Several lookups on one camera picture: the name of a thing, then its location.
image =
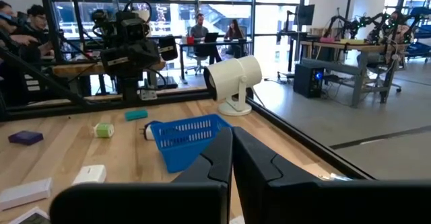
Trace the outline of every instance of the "lamp stand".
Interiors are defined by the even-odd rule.
[[[226,116],[244,116],[251,112],[251,106],[245,102],[247,77],[241,77],[238,90],[238,101],[234,101],[232,96],[218,106],[220,113]]]

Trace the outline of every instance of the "blue basket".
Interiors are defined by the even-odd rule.
[[[217,114],[152,124],[157,148],[168,172],[187,169],[223,127],[231,127]]]

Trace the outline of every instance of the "laptop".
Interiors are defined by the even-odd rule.
[[[216,42],[218,37],[218,32],[209,32],[205,35],[204,42]]]

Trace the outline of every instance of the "person's hand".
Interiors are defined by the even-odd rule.
[[[35,39],[32,36],[27,35],[11,35],[11,39],[19,44],[28,46],[31,42],[38,42],[37,39]]]
[[[9,25],[9,23],[7,23],[5,20],[0,20],[0,28],[3,28],[9,33],[15,32],[16,30],[16,26]]]

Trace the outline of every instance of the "computer tower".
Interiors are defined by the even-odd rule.
[[[324,68],[297,64],[295,66],[294,92],[307,98],[319,98],[322,91]]]

